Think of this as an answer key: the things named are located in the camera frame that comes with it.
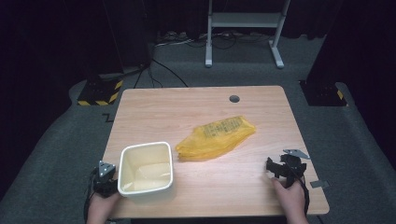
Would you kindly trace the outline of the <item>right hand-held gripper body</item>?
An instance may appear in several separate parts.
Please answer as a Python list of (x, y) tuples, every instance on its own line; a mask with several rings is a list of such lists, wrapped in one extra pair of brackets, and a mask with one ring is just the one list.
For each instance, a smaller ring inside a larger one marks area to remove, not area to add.
[(310, 157), (300, 149), (284, 149), (284, 154), (280, 156), (279, 170), (275, 170), (276, 178), (281, 176), (286, 178), (286, 187), (290, 187), (295, 180), (300, 180), (304, 176), (306, 164), (302, 159), (309, 160)]

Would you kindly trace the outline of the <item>person's right hand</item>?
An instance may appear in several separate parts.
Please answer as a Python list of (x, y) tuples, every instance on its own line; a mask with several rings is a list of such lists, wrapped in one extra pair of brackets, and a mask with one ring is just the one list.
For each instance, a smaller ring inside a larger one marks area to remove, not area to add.
[(302, 217), (304, 212), (304, 189), (301, 183), (295, 181), (289, 188), (284, 188), (282, 184), (276, 179), (272, 178), (271, 182), (275, 188), (276, 197), (287, 217)]

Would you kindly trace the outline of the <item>cream plastic bin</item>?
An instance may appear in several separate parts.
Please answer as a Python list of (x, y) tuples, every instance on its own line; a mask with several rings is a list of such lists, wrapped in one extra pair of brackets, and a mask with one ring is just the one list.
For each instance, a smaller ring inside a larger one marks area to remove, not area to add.
[(136, 197), (169, 189), (174, 182), (173, 155), (166, 142), (126, 147), (120, 155), (118, 191)]

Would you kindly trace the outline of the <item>white metal stand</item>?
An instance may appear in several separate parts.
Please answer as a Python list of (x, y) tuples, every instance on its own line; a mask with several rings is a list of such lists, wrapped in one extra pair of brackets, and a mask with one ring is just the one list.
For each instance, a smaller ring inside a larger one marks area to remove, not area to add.
[(214, 28), (275, 28), (275, 36), (268, 41), (276, 67), (285, 67), (278, 50), (278, 42), (283, 30), (291, 0), (284, 0), (278, 13), (214, 12), (213, 0), (208, 0), (207, 35), (205, 43), (205, 66), (213, 65), (212, 30)]

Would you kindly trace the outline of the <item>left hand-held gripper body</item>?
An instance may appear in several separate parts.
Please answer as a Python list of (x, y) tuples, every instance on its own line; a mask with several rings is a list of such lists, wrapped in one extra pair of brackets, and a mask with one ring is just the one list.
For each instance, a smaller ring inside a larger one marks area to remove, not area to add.
[(116, 165), (104, 161), (98, 162), (97, 172), (93, 180), (93, 190), (103, 198), (118, 191), (118, 180), (114, 179)]

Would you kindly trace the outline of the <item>person's left hand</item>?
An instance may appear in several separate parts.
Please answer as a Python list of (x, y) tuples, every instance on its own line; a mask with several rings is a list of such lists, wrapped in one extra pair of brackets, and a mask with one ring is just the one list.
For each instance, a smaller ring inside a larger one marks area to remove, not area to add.
[(107, 198), (103, 198), (100, 194), (94, 193), (90, 200), (87, 220), (108, 219), (120, 198), (121, 196), (118, 193), (114, 193)]

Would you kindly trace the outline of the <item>black yellow striped base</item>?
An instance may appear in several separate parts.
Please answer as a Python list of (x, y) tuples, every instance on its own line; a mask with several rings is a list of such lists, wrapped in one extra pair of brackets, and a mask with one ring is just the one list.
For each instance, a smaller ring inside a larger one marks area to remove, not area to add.
[(347, 106), (344, 94), (334, 84), (320, 85), (301, 80), (300, 87), (311, 106)]
[(108, 80), (99, 83), (87, 82), (78, 97), (79, 105), (112, 105), (115, 103), (122, 80)]

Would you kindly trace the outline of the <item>yellow plastic bag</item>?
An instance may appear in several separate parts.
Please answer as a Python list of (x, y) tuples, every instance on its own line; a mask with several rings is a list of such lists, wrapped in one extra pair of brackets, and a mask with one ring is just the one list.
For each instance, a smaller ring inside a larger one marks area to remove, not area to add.
[(183, 161), (205, 161), (222, 156), (249, 138), (256, 127), (243, 116), (214, 121), (193, 129), (176, 146)]

